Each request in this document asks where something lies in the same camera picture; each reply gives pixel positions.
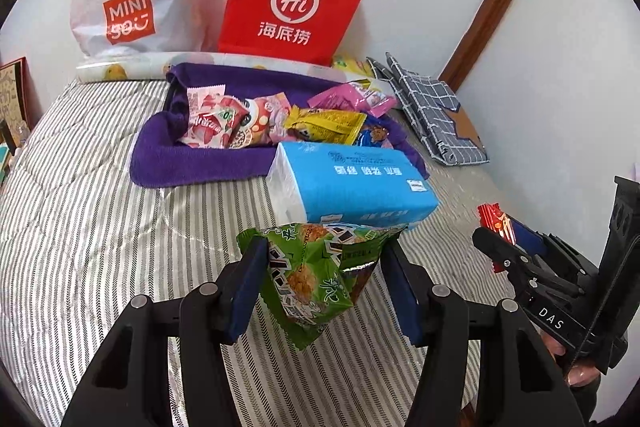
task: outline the screw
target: screw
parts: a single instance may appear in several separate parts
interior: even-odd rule
[[[213,295],[218,291],[218,285],[214,282],[206,282],[200,286],[200,293],[202,295]]]
[[[512,301],[511,299],[505,299],[502,301],[502,307],[508,312],[513,313],[518,310],[518,303],[516,301]]]
[[[449,287],[445,286],[444,284],[436,284],[433,288],[431,288],[431,291],[438,297],[447,297],[451,293]]]
[[[136,295],[131,299],[131,306],[134,308],[142,308],[146,304],[146,295]]]

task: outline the yellow snack bag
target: yellow snack bag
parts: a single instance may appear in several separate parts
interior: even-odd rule
[[[353,57],[334,55],[331,67],[334,68],[334,70],[351,71],[351,73],[363,74],[364,76],[374,78],[374,74],[369,63],[361,62]]]
[[[338,109],[300,109],[297,105],[284,121],[285,129],[293,129],[310,142],[353,145],[367,115]]]

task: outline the snack bag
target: snack bag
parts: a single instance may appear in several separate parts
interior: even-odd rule
[[[500,204],[483,203],[478,206],[478,213],[480,214],[480,225],[482,227],[499,233],[505,241],[512,245],[516,244],[516,235],[513,232],[511,219],[500,209]],[[503,271],[504,266],[494,263],[495,273]]]
[[[358,137],[356,138],[354,145],[358,145],[360,147],[384,147],[393,149],[393,146],[386,138],[388,135],[389,131],[378,118],[367,116],[360,132],[358,133]]]
[[[229,149],[295,139],[289,136],[283,126],[291,110],[289,100],[283,92],[248,98],[242,100],[242,104],[248,110],[248,114],[242,118]]]
[[[189,102],[189,118],[196,117],[199,108],[202,107],[204,100],[209,98],[211,100],[225,94],[226,86],[224,84],[220,86],[205,86],[205,87],[187,87],[187,100]]]
[[[206,94],[200,108],[190,111],[187,132],[178,141],[191,148],[225,149],[247,113],[235,97]]]
[[[368,112],[379,118],[396,105],[395,97],[385,94],[373,83],[378,80],[355,80],[340,84],[312,96],[309,107]]]
[[[361,62],[353,57],[345,57],[343,55],[334,55],[331,67],[334,70],[351,71],[351,73],[361,74],[374,78],[373,70],[368,62]]]
[[[238,235],[244,251],[256,235],[269,240],[269,267],[260,294],[298,349],[351,308],[369,280],[386,241],[404,227],[292,223],[248,229]]]
[[[284,127],[305,141],[353,145],[366,118],[360,112],[300,109],[294,105]]]

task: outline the striped bedsheet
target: striped bedsheet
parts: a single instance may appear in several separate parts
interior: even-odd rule
[[[263,178],[149,190],[129,179],[138,130],[161,109],[160,81],[70,84],[35,129],[0,195],[0,358],[48,426],[57,426],[94,352],[129,300],[187,294],[239,259],[236,234],[270,227]],[[439,208],[401,244],[435,282],[495,304],[512,295],[470,236],[476,206],[501,196],[481,167],[428,162]],[[174,425],[187,425],[179,345],[170,343]],[[425,349],[400,333],[380,268],[356,307],[304,351],[258,300],[223,348],[244,426],[401,426]],[[478,386],[468,352],[463,404]]]

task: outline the blue gripper pad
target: blue gripper pad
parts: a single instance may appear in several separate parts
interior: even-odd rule
[[[544,257],[546,253],[546,246],[542,238],[537,233],[532,232],[525,227],[521,222],[516,221],[511,216],[510,218],[518,246],[523,248],[524,251],[532,257],[536,254]]]
[[[414,346],[424,346],[427,338],[420,320],[420,306],[407,279],[405,270],[414,271],[416,275],[419,272],[424,272],[425,287],[432,285],[431,279],[424,268],[412,265],[407,261],[404,252],[402,252],[396,241],[391,241],[384,248],[380,257],[380,264],[402,334],[408,337]]]
[[[266,238],[254,237],[232,274],[233,280],[229,284],[232,292],[230,320],[226,328],[227,340],[230,343],[234,343],[249,325],[262,280],[267,272],[268,250],[269,241]]]

